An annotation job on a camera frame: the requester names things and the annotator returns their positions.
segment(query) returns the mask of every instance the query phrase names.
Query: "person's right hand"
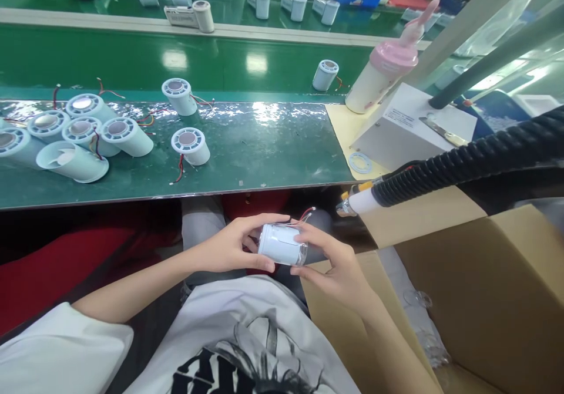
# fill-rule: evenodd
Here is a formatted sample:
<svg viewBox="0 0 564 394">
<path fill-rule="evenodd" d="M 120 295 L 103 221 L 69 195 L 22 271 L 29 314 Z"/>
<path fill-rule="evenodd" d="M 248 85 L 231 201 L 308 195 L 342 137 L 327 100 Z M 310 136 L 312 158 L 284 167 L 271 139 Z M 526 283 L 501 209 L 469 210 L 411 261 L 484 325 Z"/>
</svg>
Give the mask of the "person's right hand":
<svg viewBox="0 0 564 394">
<path fill-rule="evenodd" d="M 307 279 L 327 295 L 359 315 L 371 309 L 378 295 L 364 277 L 354 250 L 332 236 L 307 223 L 299 223 L 301 234 L 294 237 L 299 243 L 319 246 L 330 260 L 332 268 L 322 274 L 309 267 L 292 267 L 290 273 Z"/>
</svg>

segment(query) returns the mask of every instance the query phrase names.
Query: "workstation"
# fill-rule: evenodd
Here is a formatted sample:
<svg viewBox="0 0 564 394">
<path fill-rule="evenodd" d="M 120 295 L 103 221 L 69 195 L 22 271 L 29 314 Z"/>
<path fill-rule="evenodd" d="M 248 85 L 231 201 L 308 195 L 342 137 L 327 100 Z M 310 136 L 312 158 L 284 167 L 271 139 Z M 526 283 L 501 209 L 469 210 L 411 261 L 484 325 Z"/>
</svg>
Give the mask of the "workstation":
<svg viewBox="0 0 564 394">
<path fill-rule="evenodd" d="M 0 176 L 9 193 L 0 210 L 332 187 L 343 194 L 331 213 L 364 225 L 386 252 L 363 254 L 364 274 L 444 392 L 556 393 L 561 376 L 546 367 L 561 363 L 564 345 L 562 241 L 531 206 L 507 209 L 561 196 L 564 0 L 452 1 L 0 0 Z M 509 131 L 484 141 L 500 130 Z M 527 225 L 546 247 L 542 258 L 519 238 Z M 491 237 L 475 241 L 482 232 Z M 451 252 L 455 239 L 465 260 L 449 259 L 460 253 Z M 473 256 L 496 243 L 511 289 L 496 286 L 487 257 Z M 421 291 L 398 288 L 396 258 Z M 466 267 L 481 289 L 450 279 Z M 516 305 L 500 304 L 536 284 L 548 306 L 528 311 L 555 324 L 530 351 L 535 366 L 500 364 L 541 329 L 528 321 L 492 346 L 492 334 L 520 318 Z M 311 284 L 304 290 L 359 390 L 383 386 L 343 344 L 362 349 L 361 322 Z M 425 311 L 421 293 L 434 309 Z M 414 323 L 413 305 L 440 337 L 428 321 Z M 482 308 L 501 316 L 497 325 L 476 315 Z M 340 318 L 342 328 L 328 323 Z"/>
</svg>

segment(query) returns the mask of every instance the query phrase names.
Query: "gray pants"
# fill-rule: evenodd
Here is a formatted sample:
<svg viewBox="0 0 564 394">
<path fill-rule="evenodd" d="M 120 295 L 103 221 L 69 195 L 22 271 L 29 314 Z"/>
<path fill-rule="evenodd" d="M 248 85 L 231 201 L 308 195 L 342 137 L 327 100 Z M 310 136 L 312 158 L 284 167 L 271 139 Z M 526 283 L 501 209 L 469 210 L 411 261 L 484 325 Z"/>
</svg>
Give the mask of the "gray pants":
<svg viewBox="0 0 564 394">
<path fill-rule="evenodd" d="M 316 210 L 307 220 L 311 225 L 325 232 L 331 230 L 331 217 L 323 210 Z M 217 234 L 226 226 L 221 200 L 218 196 L 186 197 L 182 199 L 182 239 L 184 250 L 194 247 Z M 305 264 L 324 261 L 323 252 L 310 246 Z M 208 282 L 245 277 L 245 270 L 229 272 L 195 272 L 186 279 L 188 286 L 202 285 Z M 274 274 L 274 279 L 289 288 L 298 299 L 306 302 L 300 277 L 290 275 L 290 267 L 281 265 Z"/>
</svg>

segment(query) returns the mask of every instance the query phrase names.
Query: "finger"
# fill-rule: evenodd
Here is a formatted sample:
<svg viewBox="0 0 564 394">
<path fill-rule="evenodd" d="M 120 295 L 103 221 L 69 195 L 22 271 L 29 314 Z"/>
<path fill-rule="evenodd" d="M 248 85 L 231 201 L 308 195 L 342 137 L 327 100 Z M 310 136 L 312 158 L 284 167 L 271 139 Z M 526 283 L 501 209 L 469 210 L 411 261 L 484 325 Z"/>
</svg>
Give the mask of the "finger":
<svg viewBox="0 0 564 394">
<path fill-rule="evenodd" d="M 259 269 L 267 272 L 274 272 L 276 265 L 274 261 L 265 255 L 242 253 L 241 267 L 249 269 Z"/>
<path fill-rule="evenodd" d="M 249 236 L 246 236 L 243 239 L 243 244 L 245 246 L 247 246 L 249 248 L 249 250 L 253 253 L 258 253 L 259 252 L 259 248 L 257 247 L 257 244 L 253 241 L 252 238 L 250 238 Z"/>
<path fill-rule="evenodd" d="M 285 222 L 290 219 L 289 215 L 280 214 L 260 214 L 248 218 L 238 218 L 238 226 L 245 234 L 250 233 L 255 228 L 262 227 L 265 224 L 274 224 L 277 222 Z"/>
<path fill-rule="evenodd" d="M 313 285 L 318 286 L 322 291 L 327 292 L 328 277 L 310 267 L 291 267 L 290 274 L 307 279 Z"/>
</svg>

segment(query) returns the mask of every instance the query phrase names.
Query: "brown cardboard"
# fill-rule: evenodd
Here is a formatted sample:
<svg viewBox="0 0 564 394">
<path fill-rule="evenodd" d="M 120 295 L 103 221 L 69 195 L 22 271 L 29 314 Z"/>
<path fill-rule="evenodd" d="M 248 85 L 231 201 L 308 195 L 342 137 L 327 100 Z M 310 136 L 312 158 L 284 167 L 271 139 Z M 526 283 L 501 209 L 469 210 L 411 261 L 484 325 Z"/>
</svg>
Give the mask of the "brown cardboard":
<svg viewBox="0 0 564 394">
<path fill-rule="evenodd" d="M 564 392 L 564 241 L 532 206 L 395 246 L 454 361 L 510 394 Z"/>
<path fill-rule="evenodd" d="M 378 208 L 361 218 L 379 248 L 434 233 L 486 216 L 459 188 L 433 191 L 389 208 Z"/>
<path fill-rule="evenodd" d="M 378 255 L 375 251 L 371 251 L 358 254 L 357 257 L 368 282 L 382 299 L 405 340 L 429 374 L 437 381 Z M 331 268 L 329 261 L 310 266 L 319 272 L 327 272 Z M 382 374 L 375 364 L 376 358 L 368 344 L 367 334 L 360 317 L 326 296 L 308 281 L 302 279 L 302 285 L 311 319 L 331 342 L 361 393 L 387 392 Z"/>
</svg>

